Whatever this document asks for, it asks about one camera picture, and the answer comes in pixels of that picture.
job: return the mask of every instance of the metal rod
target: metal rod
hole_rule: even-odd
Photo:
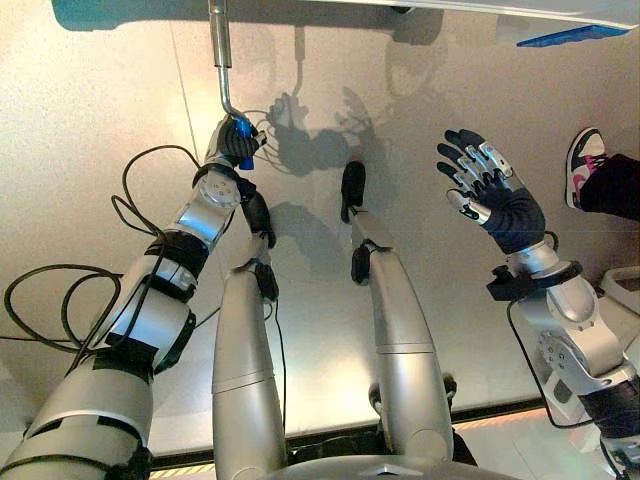
[[[209,0],[209,25],[211,28],[214,63],[218,68],[218,84],[222,108],[231,115],[242,116],[241,112],[231,105],[231,96],[229,95],[229,73],[227,69],[231,68],[231,43],[229,40],[227,0]]]

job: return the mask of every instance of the black robotic glove hand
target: black robotic glove hand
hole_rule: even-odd
[[[460,169],[437,164],[457,187],[447,192],[449,202],[489,232],[506,254],[541,242],[544,214],[500,152],[470,130],[447,130],[444,136],[460,149],[438,144],[438,152]]]
[[[243,136],[238,128],[238,122],[245,122],[251,135]],[[264,145],[265,139],[264,132],[258,132],[246,118],[234,118],[227,114],[211,137],[207,161],[225,160],[235,168],[242,159],[252,157]]]

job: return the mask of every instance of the black strap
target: black strap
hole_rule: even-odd
[[[531,278],[524,272],[514,277],[506,265],[494,268],[491,273],[496,279],[487,285],[487,289],[493,299],[498,302],[511,302],[528,297],[536,290],[550,288],[577,277],[582,273],[582,265],[571,261],[567,268],[544,278]]]

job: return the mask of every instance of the robot finger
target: robot finger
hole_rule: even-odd
[[[447,192],[447,200],[459,213],[479,225],[484,224],[491,216],[491,210],[473,200],[468,192],[451,189]]]
[[[489,167],[487,170],[491,171],[497,168],[502,172],[505,178],[510,178],[513,175],[513,168],[509,165],[509,162],[502,156],[502,154],[494,147],[490,142],[486,141],[480,135],[471,130],[460,130],[460,138],[479,150],[486,158],[489,159]]]
[[[453,143],[456,147],[465,152],[468,158],[471,158],[471,164],[473,165],[473,168],[479,176],[482,176],[482,174],[486,171],[491,171],[487,167],[487,159],[483,157],[482,154],[478,152],[478,150],[476,150],[473,145],[465,142],[458,132],[447,130],[446,132],[444,132],[444,138],[446,138],[448,142]]]
[[[449,177],[456,186],[464,188],[469,194],[473,192],[469,181],[455,168],[445,162],[438,162],[436,168]]]
[[[478,172],[476,172],[474,167],[471,165],[471,160],[466,155],[460,153],[458,150],[447,145],[446,143],[439,143],[437,148],[440,155],[447,157],[449,160],[454,162],[460,168],[460,170],[462,170],[471,178],[472,182],[474,180],[480,180]]]

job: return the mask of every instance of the humanoid robot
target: humanoid robot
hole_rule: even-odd
[[[252,238],[226,279],[217,327],[218,479],[506,479],[451,461],[451,420],[434,342],[393,238],[362,208],[366,174],[358,162],[343,174],[341,216],[352,225],[352,278],[371,291],[387,454],[287,466],[263,321],[263,304],[278,296],[268,256],[276,238],[264,199],[235,170],[264,136],[252,128],[247,137],[237,123],[232,115],[220,123],[189,201],[124,275],[90,348],[42,407],[0,479],[148,477],[153,376],[179,360],[195,324],[187,302],[238,206]],[[607,449],[633,472],[640,452],[638,376],[600,318],[593,289],[579,264],[561,261],[543,241],[542,211],[495,147],[466,130],[446,138],[458,147],[438,147],[457,166],[438,163],[456,186],[447,198],[513,260],[516,276],[496,270],[490,290],[496,299],[518,301],[549,366],[579,396]]]

